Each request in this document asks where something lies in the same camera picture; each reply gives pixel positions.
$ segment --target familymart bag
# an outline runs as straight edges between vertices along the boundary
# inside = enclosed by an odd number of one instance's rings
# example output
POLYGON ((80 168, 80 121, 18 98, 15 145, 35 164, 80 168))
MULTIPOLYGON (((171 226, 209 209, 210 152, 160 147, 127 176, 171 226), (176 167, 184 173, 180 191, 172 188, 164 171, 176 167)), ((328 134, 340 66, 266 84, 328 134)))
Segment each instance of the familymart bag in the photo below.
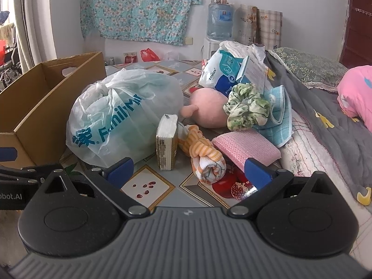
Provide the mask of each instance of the familymart bag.
POLYGON ((109 167, 124 157, 136 163, 155 151, 163 114, 178 114, 183 94, 171 76, 121 70, 94 83, 75 101, 66 145, 81 160, 109 167))

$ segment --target orange striped towel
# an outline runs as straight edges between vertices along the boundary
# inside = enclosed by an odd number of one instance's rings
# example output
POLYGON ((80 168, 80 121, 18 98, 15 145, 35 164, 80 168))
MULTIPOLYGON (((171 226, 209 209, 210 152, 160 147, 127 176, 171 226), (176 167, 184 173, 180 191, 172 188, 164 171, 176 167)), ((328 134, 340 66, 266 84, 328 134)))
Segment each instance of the orange striped towel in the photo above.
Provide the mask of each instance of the orange striped towel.
POLYGON ((208 184, 219 181, 226 172, 222 153, 203 136, 197 125, 180 125, 178 146, 191 157, 191 166, 196 177, 208 184))

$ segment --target floral cloth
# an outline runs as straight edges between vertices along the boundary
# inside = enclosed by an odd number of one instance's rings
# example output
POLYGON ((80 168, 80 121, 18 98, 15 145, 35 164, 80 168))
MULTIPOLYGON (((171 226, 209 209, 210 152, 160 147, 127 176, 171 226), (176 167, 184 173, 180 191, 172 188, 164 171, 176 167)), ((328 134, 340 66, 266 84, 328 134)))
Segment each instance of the floral cloth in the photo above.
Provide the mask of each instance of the floral cloth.
POLYGON ((293 48, 281 47, 270 53, 308 88, 337 92, 336 87, 347 72, 339 62, 293 48))
POLYGON ((257 92, 254 84, 239 83, 232 88, 223 108, 228 115, 227 127, 230 131, 236 131, 247 130, 253 125, 265 125, 271 104, 257 92))
POLYGON ((102 37, 183 45, 191 4, 202 0, 81 0, 81 31, 102 37))

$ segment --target electrical outlet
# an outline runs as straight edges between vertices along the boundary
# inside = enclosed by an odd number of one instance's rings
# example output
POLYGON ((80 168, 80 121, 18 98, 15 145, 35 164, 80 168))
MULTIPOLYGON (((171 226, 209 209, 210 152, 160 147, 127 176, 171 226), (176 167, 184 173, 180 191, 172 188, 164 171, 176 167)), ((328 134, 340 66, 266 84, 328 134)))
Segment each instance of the electrical outlet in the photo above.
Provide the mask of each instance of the electrical outlet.
POLYGON ((185 38, 185 45, 192 45, 194 43, 194 39, 192 37, 185 38))

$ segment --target cardboard box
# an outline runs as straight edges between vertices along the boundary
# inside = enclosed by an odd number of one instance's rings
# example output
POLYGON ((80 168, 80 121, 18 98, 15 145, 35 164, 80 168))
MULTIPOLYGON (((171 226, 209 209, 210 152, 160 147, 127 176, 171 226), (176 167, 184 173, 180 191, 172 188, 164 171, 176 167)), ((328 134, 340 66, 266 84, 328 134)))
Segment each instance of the cardboard box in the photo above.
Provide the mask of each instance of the cardboard box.
POLYGON ((102 53, 38 64, 0 93, 0 147, 14 147, 21 168, 58 162, 66 149, 66 123, 83 89, 106 77, 102 53), (77 68, 66 77, 62 70, 77 68))

